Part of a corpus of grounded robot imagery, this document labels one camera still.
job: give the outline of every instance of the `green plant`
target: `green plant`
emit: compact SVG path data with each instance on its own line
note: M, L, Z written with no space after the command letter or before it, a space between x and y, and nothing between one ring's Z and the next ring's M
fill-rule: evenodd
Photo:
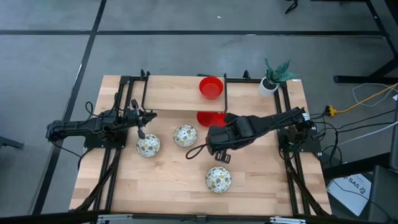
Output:
M290 64L290 60L286 61L282 65L279 65L276 70L274 71L268 64L268 59L266 59L266 67L267 67L267 75L266 77L274 83L282 83L286 82L287 80L291 80L296 77L298 74L287 72L287 69Z

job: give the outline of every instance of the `potted plant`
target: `potted plant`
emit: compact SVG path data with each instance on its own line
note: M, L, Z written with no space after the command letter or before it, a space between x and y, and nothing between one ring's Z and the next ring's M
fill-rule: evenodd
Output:
M293 79L298 75L292 72L287 72L290 60L286 61L282 65L279 65L275 71L269 66L268 59L265 58L265 61L267 74L259 84L259 93L262 96L271 96L274 94L276 89L278 89L280 83Z

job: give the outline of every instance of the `ceramic bowl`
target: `ceramic bowl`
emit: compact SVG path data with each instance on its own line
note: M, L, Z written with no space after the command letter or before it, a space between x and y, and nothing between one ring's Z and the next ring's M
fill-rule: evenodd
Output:
M198 133L189 124L183 124L174 131L174 142L181 147L189 147L197 140Z
M144 139L138 139L137 152L143 157L152 157L159 152L160 139L154 134L146 134Z
M231 174L224 167L213 167L206 174L206 185L214 193L226 192L232 184Z

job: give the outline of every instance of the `white cable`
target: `white cable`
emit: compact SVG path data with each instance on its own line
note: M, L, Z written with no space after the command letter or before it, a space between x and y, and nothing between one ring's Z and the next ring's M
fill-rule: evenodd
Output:
M385 84L380 84L380 83L363 83L363 84L361 84L361 85L359 85L359 86L357 86L357 87L354 87L354 88L352 89L352 92L353 92L353 96L354 96L355 102L357 102L357 103L359 103L359 101L356 99L355 91L354 91L354 90L357 89L357 88L359 88L359 87L361 87L361 86L363 86L363 85L382 85L382 86L388 87L387 85L385 85ZM395 88L391 88L391 89L388 91L388 93L383 97L383 99L377 101L377 102L374 103L373 105L367 105L367 104L364 104L364 103L360 103L360 105L363 105L363 106L370 106L370 107L376 106L378 103L380 103L381 101L383 101L384 99L386 99L386 97L391 93L392 90L395 90L396 92L398 92L398 90L396 90Z
M388 129L388 128L393 127L393 126L396 125L396 124L398 124L398 121L395 122L395 123L392 123L392 124L390 124L390 125L388 125L388 126L386 126L386 127L384 127L384 128L382 128L382 129L380 129L380 130L374 131L374 132L372 132L372 133L367 133L367 134L364 134L364 135L362 135L362 136L360 136L360 137L356 137L356 138L350 139L350 140L348 140L348 141L339 143L338 146L340 146L340 145L342 145L342 144L346 144L346 143L351 142L351 141L354 141L354 140L361 139L361 138L366 137L366 136L370 136L370 135L372 135L372 134L379 133L379 132L381 132L381 131L384 131L384 130L386 130L386 129Z

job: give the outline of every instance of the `cable connector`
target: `cable connector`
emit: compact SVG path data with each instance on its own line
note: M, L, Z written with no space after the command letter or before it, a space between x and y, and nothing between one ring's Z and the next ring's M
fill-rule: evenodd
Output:
M334 109L332 106L326 106L325 114L328 116L335 116L337 114L337 110Z

